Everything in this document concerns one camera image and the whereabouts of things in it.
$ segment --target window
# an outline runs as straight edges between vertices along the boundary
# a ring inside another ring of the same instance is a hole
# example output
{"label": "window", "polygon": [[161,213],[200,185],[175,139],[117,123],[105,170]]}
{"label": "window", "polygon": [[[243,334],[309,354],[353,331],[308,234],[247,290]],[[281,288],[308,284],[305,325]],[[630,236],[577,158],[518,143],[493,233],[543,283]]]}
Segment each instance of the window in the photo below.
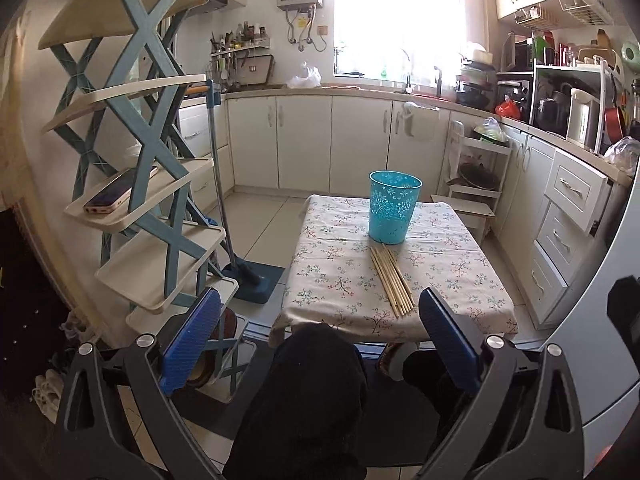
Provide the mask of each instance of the window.
{"label": "window", "polygon": [[335,73],[455,84],[465,38],[461,0],[335,0]]}

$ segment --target tiled floor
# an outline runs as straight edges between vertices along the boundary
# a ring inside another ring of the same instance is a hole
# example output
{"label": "tiled floor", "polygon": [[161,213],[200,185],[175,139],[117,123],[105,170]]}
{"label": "tiled floor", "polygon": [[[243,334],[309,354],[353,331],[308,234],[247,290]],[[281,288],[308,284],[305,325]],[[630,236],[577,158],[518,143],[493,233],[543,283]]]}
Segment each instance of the tiled floor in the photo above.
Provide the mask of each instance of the tiled floor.
{"label": "tiled floor", "polygon": [[[247,316],[257,324],[271,326],[280,312],[288,265],[293,257],[302,227],[301,212],[304,209],[305,200],[301,198],[234,193],[225,200],[225,205],[234,252],[252,262],[287,267],[271,299],[265,305],[247,303],[236,299],[233,299],[230,304],[230,307],[238,314]],[[217,209],[211,211],[209,215],[216,220],[220,220],[220,213]],[[485,239],[482,244],[482,250],[516,305],[516,320],[518,321],[520,333],[515,341],[537,339],[540,334],[534,329],[522,295],[500,257],[495,247],[495,240],[491,236]],[[226,265],[228,263],[228,257],[223,251],[218,252],[218,257],[220,264]],[[160,457],[138,414],[138,409],[130,390],[128,388],[121,389],[121,397],[126,407],[127,418],[143,456],[148,462],[162,466]],[[229,456],[232,441],[213,434],[192,422],[185,421],[185,423],[207,456],[213,460],[218,468],[222,469]],[[419,469],[419,467],[370,468],[367,480],[409,480]]]}

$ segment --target mop handle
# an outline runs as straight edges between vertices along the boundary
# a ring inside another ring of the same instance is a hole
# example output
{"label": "mop handle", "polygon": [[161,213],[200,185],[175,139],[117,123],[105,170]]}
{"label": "mop handle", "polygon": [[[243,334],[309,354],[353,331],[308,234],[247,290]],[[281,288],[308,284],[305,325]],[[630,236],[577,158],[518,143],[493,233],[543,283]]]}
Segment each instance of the mop handle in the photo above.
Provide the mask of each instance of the mop handle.
{"label": "mop handle", "polygon": [[220,92],[215,92],[213,89],[213,81],[211,79],[207,79],[207,115],[209,117],[209,139],[211,141],[211,156],[213,158],[213,175],[216,181],[216,194],[218,196],[218,206],[220,208],[220,219],[222,220],[222,227],[226,233],[226,248],[229,254],[229,261],[231,262],[231,267],[235,269],[237,268],[236,255],[234,254],[234,248],[231,245],[231,233],[229,232],[228,222],[226,221],[225,197],[222,192],[220,167],[218,165],[216,121],[213,113],[213,107],[216,105],[216,101],[220,104]]}

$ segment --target mop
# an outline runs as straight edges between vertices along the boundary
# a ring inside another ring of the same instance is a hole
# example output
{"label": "mop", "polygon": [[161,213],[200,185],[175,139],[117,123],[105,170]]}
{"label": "mop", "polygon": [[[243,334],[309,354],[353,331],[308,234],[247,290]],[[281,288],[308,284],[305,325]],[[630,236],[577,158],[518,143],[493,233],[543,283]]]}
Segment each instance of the mop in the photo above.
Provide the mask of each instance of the mop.
{"label": "mop", "polygon": [[278,283],[280,275],[284,272],[282,267],[270,266],[247,262],[239,258],[233,250],[231,243],[231,233],[229,232],[226,220],[225,197],[222,191],[220,180],[220,167],[218,166],[218,147],[216,145],[216,125],[213,108],[220,104],[220,92],[214,90],[214,83],[207,79],[207,115],[209,117],[209,137],[211,141],[211,156],[213,158],[213,172],[216,181],[216,194],[218,196],[218,206],[220,208],[220,219],[222,227],[226,232],[226,239],[220,246],[229,255],[230,263],[222,270],[222,274],[228,278],[233,278],[238,282],[236,298],[249,301],[250,303],[264,304],[269,301],[273,289]]}

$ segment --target red plastic bag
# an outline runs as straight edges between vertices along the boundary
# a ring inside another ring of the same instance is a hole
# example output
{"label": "red plastic bag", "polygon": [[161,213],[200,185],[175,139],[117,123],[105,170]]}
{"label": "red plastic bag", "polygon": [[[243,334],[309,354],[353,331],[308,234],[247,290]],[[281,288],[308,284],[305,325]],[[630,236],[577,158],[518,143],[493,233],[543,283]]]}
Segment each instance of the red plastic bag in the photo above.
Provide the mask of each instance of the red plastic bag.
{"label": "red plastic bag", "polygon": [[510,117],[511,119],[520,120],[520,107],[512,101],[508,95],[504,96],[504,102],[495,107],[495,113],[500,117]]}

